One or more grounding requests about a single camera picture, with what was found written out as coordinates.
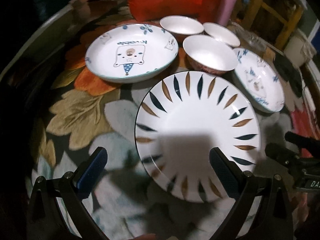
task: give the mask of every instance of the white bowl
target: white bowl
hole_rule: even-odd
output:
[[[215,23],[204,23],[203,27],[204,31],[217,41],[222,41],[233,48],[240,46],[239,38],[227,28]]]
[[[166,30],[147,24],[122,25],[98,37],[85,62],[96,76],[115,83],[152,78],[178,54],[176,39]]]
[[[135,122],[137,152],[164,190],[191,202],[211,202],[226,192],[209,163],[219,147],[242,171],[260,158],[260,129],[245,96],[223,78],[179,72],[156,84]]]
[[[162,28],[171,32],[179,42],[193,34],[200,34],[204,28],[200,22],[185,16],[167,16],[160,20]]]
[[[284,106],[284,92],[278,76],[258,55],[247,49],[234,49],[238,66],[233,75],[235,85],[258,110],[279,112]]]
[[[222,75],[233,70],[238,62],[232,49],[207,35],[192,35],[183,41],[191,66],[196,70]]]

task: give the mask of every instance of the metal bolt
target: metal bolt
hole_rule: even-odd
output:
[[[248,178],[252,176],[251,171],[244,171],[243,174]]]
[[[67,171],[67,172],[63,175],[63,177],[65,177],[66,179],[70,179],[70,178],[72,177],[72,175],[73,175],[73,172],[72,172],[72,171]]]
[[[37,179],[36,179],[36,182],[39,183],[41,181],[43,181],[44,179],[44,176],[39,176]]]
[[[279,174],[274,175],[274,178],[275,178],[276,180],[281,180],[281,179],[282,179]]]

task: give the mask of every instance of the floral tablecloth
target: floral tablecloth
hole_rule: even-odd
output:
[[[107,15],[89,23],[70,43],[65,53],[64,70],[46,95],[44,107],[35,120],[30,149],[36,163],[31,178],[26,179],[28,194],[40,175],[60,178],[74,171],[98,146],[108,152],[103,176],[88,199],[83,200],[94,221],[110,239],[130,239],[155,233],[158,239],[209,239],[220,226],[234,200],[219,199],[196,204],[177,199],[163,191],[145,172],[134,144],[134,122],[138,107],[146,93],[171,73],[190,68],[183,48],[173,64],[151,80],[134,84],[108,83],[94,76],[85,66],[87,47],[104,32],[124,23],[117,15]],[[297,100],[286,97],[286,104]],[[257,113],[261,130],[261,158],[269,142],[297,150],[284,141],[292,130],[287,107],[272,115]],[[286,170],[272,160],[257,164],[256,174],[281,174],[290,188],[292,181]],[[257,211],[256,198],[240,235],[247,232]],[[61,199],[63,217],[71,232],[79,235]]]

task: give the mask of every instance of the pink cylinder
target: pink cylinder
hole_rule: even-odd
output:
[[[226,26],[228,24],[236,1],[237,0],[221,0],[215,21],[217,24],[222,26]]]

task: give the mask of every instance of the brown leaf pattern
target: brown leaf pattern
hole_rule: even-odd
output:
[[[224,106],[223,109],[226,109],[228,106],[230,106],[237,98],[238,94],[235,94],[233,95],[229,100],[228,102],[226,103],[226,105]]]
[[[157,169],[151,172],[151,177],[156,178],[159,176],[160,172],[164,169],[165,164],[159,165]]]
[[[216,78],[212,79],[212,81],[210,82],[210,85],[209,85],[209,88],[208,88],[208,98],[212,93],[212,90],[213,90],[215,82],[216,82]]]
[[[97,97],[84,91],[70,90],[50,107],[49,111],[55,116],[48,124],[47,132],[57,136],[71,134],[70,150],[86,147],[97,135],[112,131],[101,112],[105,103],[117,100],[119,96],[119,89]]]
[[[208,178],[208,179],[209,179],[209,185],[210,185],[212,192],[215,193],[219,198],[222,198],[222,195],[221,195],[220,191],[217,189],[216,185],[214,185],[214,183],[211,181],[210,178]]]
[[[243,151],[250,151],[256,148],[255,146],[252,146],[252,145],[234,145],[234,146]]]
[[[241,127],[241,126],[244,126],[244,125],[246,125],[248,122],[250,122],[251,120],[252,120],[252,118],[251,118],[251,119],[244,119],[244,120],[242,120],[242,121],[240,121],[240,122],[235,123],[235,124],[233,125],[233,127]]]
[[[136,141],[139,143],[149,143],[149,142],[152,142],[153,139],[148,137],[136,137]]]
[[[189,73],[189,71],[186,75],[186,89],[188,91],[188,94],[190,95],[190,73]]]
[[[184,199],[187,198],[188,194],[188,177],[186,176],[181,184],[181,192]]]
[[[82,69],[83,67],[73,70],[64,70],[62,73],[60,73],[59,76],[57,76],[57,78],[51,86],[51,89],[56,89],[69,85],[73,80],[76,79],[76,77],[79,75]]]
[[[147,106],[145,103],[141,103],[141,106],[142,106],[142,108],[148,113],[148,114],[151,114],[151,115],[154,115],[154,116],[156,116],[156,117],[158,117],[156,114],[155,114],[155,112],[153,112],[152,110],[151,110],[151,108],[149,107],[149,106]]]
[[[35,121],[30,140],[30,151],[35,163],[38,162],[39,155],[42,155],[51,167],[56,165],[56,152],[53,141],[47,142],[47,136],[42,119]]]
[[[172,102],[168,87],[163,80],[161,82],[161,86],[162,86],[162,91],[163,91],[165,97],[168,98],[168,100],[170,100]]]

